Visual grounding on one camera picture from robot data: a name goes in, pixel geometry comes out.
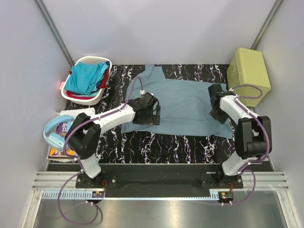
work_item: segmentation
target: teal towel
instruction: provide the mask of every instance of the teal towel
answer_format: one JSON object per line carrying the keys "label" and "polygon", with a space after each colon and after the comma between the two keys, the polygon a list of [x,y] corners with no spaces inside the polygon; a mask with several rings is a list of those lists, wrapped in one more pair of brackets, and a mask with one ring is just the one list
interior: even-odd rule
{"label": "teal towel", "polygon": [[[209,82],[166,79],[161,66],[146,65],[139,74],[145,92],[153,93],[161,105],[161,123],[155,125],[122,124],[122,133],[145,131],[159,134],[232,138],[229,120],[224,124],[213,119],[208,87]],[[127,89],[127,96],[132,83]],[[140,82],[136,81],[131,99],[140,97]]]}
{"label": "teal towel", "polygon": [[72,66],[72,75],[66,82],[65,90],[89,95],[96,91],[98,82],[104,78],[104,73],[109,68],[106,63],[83,64]]}

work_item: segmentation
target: black marble surface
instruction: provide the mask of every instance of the black marble surface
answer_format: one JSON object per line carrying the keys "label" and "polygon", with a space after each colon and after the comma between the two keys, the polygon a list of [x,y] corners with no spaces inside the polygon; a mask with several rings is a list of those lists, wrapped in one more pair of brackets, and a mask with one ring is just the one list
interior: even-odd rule
{"label": "black marble surface", "polygon": [[[166,78],[227,83],[228,65],[161,65]],[[113,66],[101,101],[92,106],[106,112],[124,102],[128,85],[145,70],[144,65]],[[66,110],[87,108],[68,101]],[[96,156],[99,163],[219,163],[234,149],[234,136],[163,135],[149,132],[121,134],[120,126],[101,135]]]}

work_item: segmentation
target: white robotic arm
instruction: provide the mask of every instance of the white robotic arm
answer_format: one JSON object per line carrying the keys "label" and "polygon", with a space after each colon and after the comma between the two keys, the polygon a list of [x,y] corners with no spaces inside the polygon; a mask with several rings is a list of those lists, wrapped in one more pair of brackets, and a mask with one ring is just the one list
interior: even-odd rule
{"label": "white robotic arm", "polygon": [[[235,151],[221,164],[218,171],[218,182],[229,182],[231,178],[240,174],[243,167],[261,158],[266,153],[267,143],[271,151],[271,123],[267,116],[259,116],[249,110],[231,91],[223,91],[220,84],[209,87],[212,110],[210,115],[222,124],[230,117],[236,124]],[[267,132],[269,142],[257,124],[258,119]]]}
{"label": "white robotic arm", "polygon": [[158,103],[158,100],[152,94],[145,93],[142,98],[129,100],[128,104],[122,104],[105,113],[93,116],[81,113],[76,117],[65,138],[85,121],[95,119],[78,129],[68,140],[68,145],[77,153],[84,172],[89,178],[93,179],[101,172],[95,156],[100,134],[127,122],[159,125],[161,107],[158,103],[156,114],[154,114],[156,102]]}

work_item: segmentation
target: metal floor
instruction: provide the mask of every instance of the metal floor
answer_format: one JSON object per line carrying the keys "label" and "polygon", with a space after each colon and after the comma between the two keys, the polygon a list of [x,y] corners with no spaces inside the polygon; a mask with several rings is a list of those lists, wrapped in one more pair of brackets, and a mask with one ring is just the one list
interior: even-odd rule
{"label": "metal floor", "polygon": [[[235,192],[235,201],[246,196]],[[79,200],[61,200],[63,212],[79,203]],[[275,192],[254,192],[241,205],[210,206],[200,201],[151,201],[104,200],[99,203],[103,212],[92,228],[286,228],[286,222]],[[72,228],[59,216],[57,201],[43,199],[37,214],[35,228]],[[79,223],[89,222],[95,209],[81,205],[66,215]]]}

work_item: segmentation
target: laundry basket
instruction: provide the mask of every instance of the laundry basket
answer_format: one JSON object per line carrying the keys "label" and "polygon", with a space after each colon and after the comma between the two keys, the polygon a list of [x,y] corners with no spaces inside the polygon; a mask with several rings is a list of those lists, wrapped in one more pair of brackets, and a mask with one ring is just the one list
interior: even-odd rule
{"label": "laundry basket", "polygon": [[[81,62],[83,64],[98,64],[98,63],[104,63],[104,62],[107,62],[107,61],[110,62],[110,66],[107,69],[109,71],[109,77],[110,77],[112,62],[107,58],[96,57],[96,56],[86,56],[86,57],[82,57],[81,59],[79,59],[75,63],[75,65],[77,65],[79,62]],[[65,99],[70,100],[70,101],[72,101],[76,104],[80,104],[80,105],[95,105],[100,101],[101,97],[103,96],[103,93],[104,93],[105,89],[100,89],[97,96],[92,98],[92,99],[89,99],[89,100],[81,100],[81,99],[71,98],[71,97],[67,96],[65,86],[66,86],[67,80],[69,79],[70,76],[71,75],[68,75],[63,87],[61,88],[61,94]]]}

